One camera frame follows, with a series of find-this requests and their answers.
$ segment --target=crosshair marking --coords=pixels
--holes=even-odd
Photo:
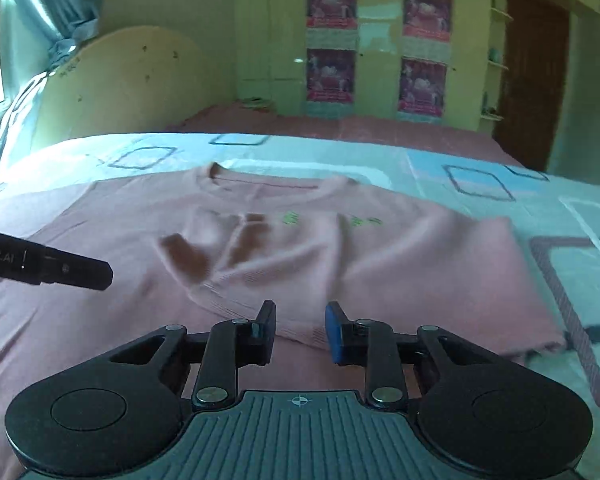
[[[297,397],[291,399],[289,402],[294,403],[298,408],[302,408],[306,403],[311,401],[306,397],[303,397],[302,395],[298,395]]]

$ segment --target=bed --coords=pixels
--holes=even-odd
[[[590,407],[594,434],[579,471],[600,480],[600,187],[507,160],[412,148],[263,134],[162,133],[94,136],[45,148],[0,174],[0,196],[186,170],[210,161],[271,176],[344,174],[474,218],[510,217],[538,290],[568,342],[565,352],[529,355],[526,364],[572,388]],[[58,212],[34,213],[42,226]],[[0,231],[32,235],[17,222],[0,221]]]
[[[168,132],[207,132],[304,137],[308,139],[369,142],[426,152],[476,158],[509,166],[522,166],[490,136],[450,126],[352,116],[342,120],[283,117],[265,100],[246,99],[230,105],[213,105],[170,126]]]

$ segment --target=green embroidery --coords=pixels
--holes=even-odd
[[[285,214],[282,221],[287,225],[297,224],[298,223],[298,213],[296,213],[295,211],[289,211]]]

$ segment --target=pink poster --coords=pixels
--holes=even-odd
[[[442,117],[445,109],[446,65],[402,58],[398,111]]]
[[[404,0],[404,36],[448,43],[453,0]]]
[[[310,48],[306,56],[306,100],[351,104],[356,53]]]
[[[356,0],[307,0],[308,28],[358,28]]]

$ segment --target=poster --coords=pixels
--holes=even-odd
[[[402,58],[398,118],[439,122],[445,110],[446,65]]]
[[[307,101],[352,104],[355,63],[351,50],[307,50]]]
[[[404,0],[402,55],[449,63],[453,0]]]
[[[357,0],[306,0],[306,114],[341,119],[353,113]]]
[[[357,0],[306,0],[306,47],[356,50]]]
[[[404,0],[402,34],[448,43],[453,0]]]
[[[358,28],[356,0],[306,0],[308,28]]]

